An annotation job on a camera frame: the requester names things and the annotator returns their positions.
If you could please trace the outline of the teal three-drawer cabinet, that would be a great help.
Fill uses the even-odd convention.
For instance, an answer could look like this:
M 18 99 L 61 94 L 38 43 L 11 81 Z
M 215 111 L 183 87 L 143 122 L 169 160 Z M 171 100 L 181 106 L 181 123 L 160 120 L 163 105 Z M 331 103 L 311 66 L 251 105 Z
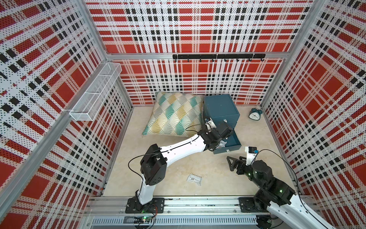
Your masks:
M 216 126 L 226 123 L 232 129 L 235 129 L 240 114 L 231 96 L 222 94 L 204 98 L 203 117 L 204 120 L 211 118 Z M 223 139 L 223 141 L 227 142 L 226 147 L 216 148 L 213 151 L 214 154 L 236 151 L 242 146 L 235 132 L 230 137 Z

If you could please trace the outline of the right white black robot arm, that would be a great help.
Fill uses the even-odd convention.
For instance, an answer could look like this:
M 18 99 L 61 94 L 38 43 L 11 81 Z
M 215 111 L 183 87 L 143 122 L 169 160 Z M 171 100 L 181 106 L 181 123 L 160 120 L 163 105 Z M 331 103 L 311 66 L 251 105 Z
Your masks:
M 330 223 L 309 208 L 295 190 L 273 176 L 272 169 L 262 160 L 248 163 L 248 157 L 227 158 L 231 171 L 245 175 L 259 187 L 254 195 L 254 205 L 279 217 L 293 229 L 333 229 Z

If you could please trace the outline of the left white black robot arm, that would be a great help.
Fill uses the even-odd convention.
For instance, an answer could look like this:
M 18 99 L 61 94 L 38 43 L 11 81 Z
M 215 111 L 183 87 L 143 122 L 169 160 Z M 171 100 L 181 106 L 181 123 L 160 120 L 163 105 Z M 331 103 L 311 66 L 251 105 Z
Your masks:
M 234 134 L 234 129 L 228 123 L 218 124 L 216 127 L 208 129 L 203 127 L 195 135 L 179 143 L 159 147 L 157 144 L 151 145 L 144 155 L 136 156 L 132 160 L 141 157 L 140 173 L 133 169 L 142 183 L 135 192 L 133 198 L 128 199 L 125 212 L 127 214 L 145 213 L 150 210 L 154 214 L 164 211 L 164 198 L 154 198 L 155 187 L 166 176 L 167 168 L 174 162 L 200 153 L 206 150 L 214 151 L 221 141 Z

